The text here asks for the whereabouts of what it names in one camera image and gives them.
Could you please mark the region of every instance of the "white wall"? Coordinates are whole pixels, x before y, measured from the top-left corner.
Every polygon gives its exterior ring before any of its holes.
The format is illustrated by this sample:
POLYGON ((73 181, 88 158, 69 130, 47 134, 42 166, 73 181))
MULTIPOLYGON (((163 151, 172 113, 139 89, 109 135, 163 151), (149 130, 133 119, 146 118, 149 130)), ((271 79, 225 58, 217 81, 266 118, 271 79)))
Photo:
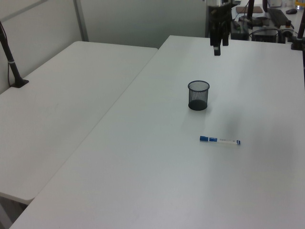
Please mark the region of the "white wall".
POLYGON ((169 35, 203 37, 202 0, 81 0, 91 42, 159 48, 169 35))
MULTIPOLYGON (((48 0, 2 24, 22 78, 71 43, 81 41, 73 0, 48 0)), ((7 59, 0 46, 0 93, 6 89, 7 59)))

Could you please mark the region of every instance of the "keyboard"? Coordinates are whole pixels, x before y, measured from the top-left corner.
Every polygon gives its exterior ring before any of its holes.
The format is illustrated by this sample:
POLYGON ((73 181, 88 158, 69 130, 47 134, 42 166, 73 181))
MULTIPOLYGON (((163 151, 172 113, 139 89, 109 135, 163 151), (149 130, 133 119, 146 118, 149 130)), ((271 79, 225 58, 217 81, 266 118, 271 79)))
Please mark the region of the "keyboard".
POLYGON ((268 13, 275 27, 280 28, 281 25, 286 25, 286 21, 288 21, 288 18, 281 10, 268 8, 268 13))

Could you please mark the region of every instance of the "marker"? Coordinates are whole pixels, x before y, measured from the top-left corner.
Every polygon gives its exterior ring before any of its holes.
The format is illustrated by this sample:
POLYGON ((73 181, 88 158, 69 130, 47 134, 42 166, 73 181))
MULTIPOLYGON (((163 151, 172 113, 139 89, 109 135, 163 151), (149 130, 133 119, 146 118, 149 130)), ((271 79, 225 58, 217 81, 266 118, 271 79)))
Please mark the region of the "marker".
POLYGON ((220 142, 220 143, 227 143, 227 144, 234 144, 234 145, 240 145, 240 141, 232 141, 232 140, 225 140, 217 137, 205 137, 205 136, 200 136, 200 141, 203 142, 220 142))

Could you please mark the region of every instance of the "computer mouse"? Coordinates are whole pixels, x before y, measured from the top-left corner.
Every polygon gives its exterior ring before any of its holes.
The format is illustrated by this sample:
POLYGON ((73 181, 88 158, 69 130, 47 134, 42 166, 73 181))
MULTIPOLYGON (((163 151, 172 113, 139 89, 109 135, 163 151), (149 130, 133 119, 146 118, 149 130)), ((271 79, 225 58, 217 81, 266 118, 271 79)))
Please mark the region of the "computer mouse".
POLYGON ((296 13, 297 13, 296 9, 286 10, 286 14, 296 14, 296 13))

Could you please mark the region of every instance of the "blue marker cap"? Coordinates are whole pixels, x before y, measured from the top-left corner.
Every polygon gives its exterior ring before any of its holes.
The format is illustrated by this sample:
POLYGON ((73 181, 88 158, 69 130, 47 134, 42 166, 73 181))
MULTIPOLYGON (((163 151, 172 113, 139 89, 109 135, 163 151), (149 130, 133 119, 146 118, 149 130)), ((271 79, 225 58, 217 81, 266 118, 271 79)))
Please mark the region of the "blue marker cap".
POLYGON ((210 137, 210 142, 217 142, 217 137, 210 137))
POLYGON ((208 142, 209 141, 209 137, 200 136, 200 141, 208 142))

